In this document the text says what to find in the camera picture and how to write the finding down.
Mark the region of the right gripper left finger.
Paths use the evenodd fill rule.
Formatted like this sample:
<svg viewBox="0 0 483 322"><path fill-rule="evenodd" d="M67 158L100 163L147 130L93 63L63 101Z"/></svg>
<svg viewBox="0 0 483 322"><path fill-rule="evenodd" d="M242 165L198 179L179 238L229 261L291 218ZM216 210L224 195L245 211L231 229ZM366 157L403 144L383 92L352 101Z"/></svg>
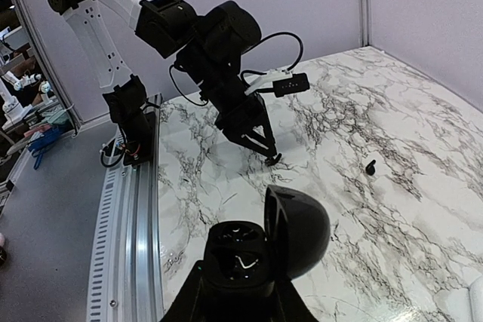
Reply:
<svg viewBox="0 0 483 322"><path fill-rule="evenodd" d="M197 261L188 274L183 286L162 318L162 322L203 321L202 300L203 261Z"/></svg>

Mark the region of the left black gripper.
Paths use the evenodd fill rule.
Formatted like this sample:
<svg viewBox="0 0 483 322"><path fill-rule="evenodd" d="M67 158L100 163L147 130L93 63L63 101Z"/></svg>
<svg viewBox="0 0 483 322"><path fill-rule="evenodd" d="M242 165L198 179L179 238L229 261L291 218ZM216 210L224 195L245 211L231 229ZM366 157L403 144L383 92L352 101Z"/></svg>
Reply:
<svg viewBox="0 0 483 322"><path fill-rule="evenodd" d="M266 158L275 158L277 149L263 98L247 96L233 109L219 112L215 126L231 141Z"/></svg>

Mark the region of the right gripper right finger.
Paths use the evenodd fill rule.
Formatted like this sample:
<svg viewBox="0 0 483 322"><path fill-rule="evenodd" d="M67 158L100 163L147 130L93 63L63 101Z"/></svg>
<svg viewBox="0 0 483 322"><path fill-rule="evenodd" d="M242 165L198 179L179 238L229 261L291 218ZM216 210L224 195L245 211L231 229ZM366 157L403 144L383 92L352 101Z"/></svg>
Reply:
<svg viewBox="0 0 483 322"><path fill-rule="evenodd" d="M318 322L289 280L275 282L275 321Z"/></svg>

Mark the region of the black earbud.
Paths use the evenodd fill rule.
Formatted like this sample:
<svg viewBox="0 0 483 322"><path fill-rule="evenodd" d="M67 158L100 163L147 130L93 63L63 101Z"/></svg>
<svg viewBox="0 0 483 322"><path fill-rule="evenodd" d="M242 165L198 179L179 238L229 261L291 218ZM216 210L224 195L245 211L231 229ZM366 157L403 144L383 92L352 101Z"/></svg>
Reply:
<svg viewBox="0 0 483 322"><path fill-rule="evenodd" d="M375 164L376 164L376 160L372 160L366 167L365 167L365 172L368 176L373 176L376 172L376 169L375 169Z"/></svg>
<svg viewBox="0 0 483 322"><path fill-rule="evenodd" d="M266 166L271 167L276 165L281 160L282 154L278 153L276 156L267 158L264 163Z"/></svg>

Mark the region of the black round charging case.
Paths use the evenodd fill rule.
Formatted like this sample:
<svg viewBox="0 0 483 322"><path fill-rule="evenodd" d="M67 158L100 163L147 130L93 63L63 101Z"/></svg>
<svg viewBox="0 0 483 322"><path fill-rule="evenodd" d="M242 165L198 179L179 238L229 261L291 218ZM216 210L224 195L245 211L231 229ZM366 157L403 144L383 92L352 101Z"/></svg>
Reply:
<svg viewBox="0 0 483 322"><path fill-rule="evenodd" d="M330 236L329 215L319 201L270 185L262 225L239 220L211 227L202 282L223 298L266 298L277 281L310 271L324 256Z"/></svg>

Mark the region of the white earbud charging case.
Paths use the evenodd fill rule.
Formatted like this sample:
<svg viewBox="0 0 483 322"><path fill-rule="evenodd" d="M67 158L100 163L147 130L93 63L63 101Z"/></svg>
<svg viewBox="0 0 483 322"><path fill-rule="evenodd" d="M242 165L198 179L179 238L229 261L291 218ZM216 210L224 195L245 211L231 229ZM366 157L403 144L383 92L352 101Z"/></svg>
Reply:
<svg viewBox="0 0 483 322"><path fill-rule="evenodd" d="M483 322L483 277L480 276L469 286L469 304L473 322Z"/></svg>

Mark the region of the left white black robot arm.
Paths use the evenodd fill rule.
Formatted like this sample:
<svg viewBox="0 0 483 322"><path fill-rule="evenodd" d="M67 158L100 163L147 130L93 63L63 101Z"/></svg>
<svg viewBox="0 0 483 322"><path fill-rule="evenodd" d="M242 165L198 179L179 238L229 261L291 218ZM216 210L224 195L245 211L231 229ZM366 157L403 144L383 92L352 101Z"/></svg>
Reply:
<svg viewBox="0 0 483 322"><path fill-rule="evenodd" d="M240 78L242 55L261 39L256 20L227 1L204 16L184 0L48 0L84 48L109 107L109 115L134 151L145 152L152 131L142 106L146 88L119 55L100 6L114 11L134 34L198 86L217 110L216 127L232 143L268 159L275 139L263 99Z"/></svg>

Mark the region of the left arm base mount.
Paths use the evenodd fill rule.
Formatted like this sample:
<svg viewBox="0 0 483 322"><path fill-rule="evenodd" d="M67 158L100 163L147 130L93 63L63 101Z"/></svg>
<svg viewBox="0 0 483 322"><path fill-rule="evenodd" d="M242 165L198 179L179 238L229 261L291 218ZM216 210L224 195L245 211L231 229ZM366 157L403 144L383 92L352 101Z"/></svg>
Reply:
<svg viewBox="0 0 483 322"><path fill-rule="evenodd" d="M159 105L148 101L146 88L140 78L131 74L122 86L116 85L113 91L103 95L109 108L109 117L116 124L121 137L118 158L108 164L105 162L106 150L100 151L100 163L105 168L117 166L136 166L151 161L154 156L155 113L145 110Z"/></svg>

